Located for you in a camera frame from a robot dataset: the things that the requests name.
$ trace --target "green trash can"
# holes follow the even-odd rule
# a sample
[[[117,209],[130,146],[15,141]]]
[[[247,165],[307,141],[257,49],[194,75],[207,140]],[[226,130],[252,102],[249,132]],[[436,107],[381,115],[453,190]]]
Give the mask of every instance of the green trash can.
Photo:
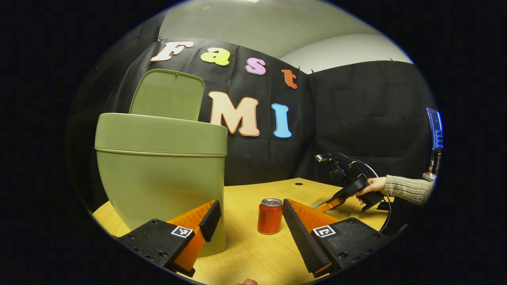
[[[197,122],[203,91],[204,82],[196,76],[151,70],[141,79],[129,114],[100,115],[95,134],[102,184],[130,230],[220,201],[222,217],[199,257],[227,247],[228,132],[224,126]]]

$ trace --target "person's arm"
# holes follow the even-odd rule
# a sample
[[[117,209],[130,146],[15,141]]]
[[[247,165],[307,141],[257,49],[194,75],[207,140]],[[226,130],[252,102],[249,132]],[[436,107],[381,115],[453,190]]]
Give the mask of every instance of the person's arm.
[[[434,182],[387,175],[370,178],[368,184],[370,185],[356,193],[356,197],[370,191],[380,191],[384,195],[399,197],[415,205],[424,205],[431,194]]]

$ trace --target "foam letter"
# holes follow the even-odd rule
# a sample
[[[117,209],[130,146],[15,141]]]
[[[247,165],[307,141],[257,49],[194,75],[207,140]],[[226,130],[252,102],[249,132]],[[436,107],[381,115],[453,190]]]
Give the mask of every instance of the foam letter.
[[[251,57],[246,60],[246,71],[249,73],[263,75],[266,73],[266,69],[264,68],[266,63],[262,59],[258,59],[255,57]]]
[[[157,54],[156,56],[150,59],[151,61],[164,61],[171,59],[171,52],[176,55],[187,47],[191,47],[194,45],[194,42],[173,42],[165,44],[165,47]]]
[[[282,69],[282,72],[285,73],[285,83],[287,83],[289,87],[296,89],[298,85],[293,81],[293,79],[296,79],[296,76],[292,74],[292,71],[289,69]]]
[[[245,97],[241,100],[238,108],[234,108],[232,101],[227,93],[211,91],[208,96],[213,100],[211,107],[211,124],[222,125],[222,116],[229,132],[234,133],[238,128],[239,122],[242,121],[239,133],[246,136],[258,136],[260,134],[257,129],[256,107],[259,101]]]
[[[229,64],[229,56],[231,53],[228,50],[221,48],[209,48],[208,52],[201,54],[201,59],[206,62],[214,62],[218,65]]]
[[[276,130],[273,132],[275,137],[288,138],[292,133],[288,130],[287,112],[288,107],[281,104],[273,104],[271,108],[275,110]]]

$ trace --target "can lid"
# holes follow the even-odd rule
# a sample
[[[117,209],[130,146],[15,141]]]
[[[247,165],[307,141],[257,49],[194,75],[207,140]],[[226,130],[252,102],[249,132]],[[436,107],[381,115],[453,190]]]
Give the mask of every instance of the can lid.
[[[277,207],[282,205],[282,200],[276,198],[266,198],[262,200],[262,204],[268,207]]]

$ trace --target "letter m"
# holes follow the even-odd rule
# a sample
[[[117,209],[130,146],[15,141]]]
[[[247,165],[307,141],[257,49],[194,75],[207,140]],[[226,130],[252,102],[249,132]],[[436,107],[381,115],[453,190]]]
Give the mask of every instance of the letter m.
[[[258,136],[260,134],[257,129],[256,107],[259,102],[253,98],[245,97],[241,100],[238,108],[234,108],[230,97],[227,93],[211,91],[208,96],[213,100],[211,108],[211,124],[222,125],[222,117],[229,132],[235,133],[242,121],[239,133],[247,136]]]

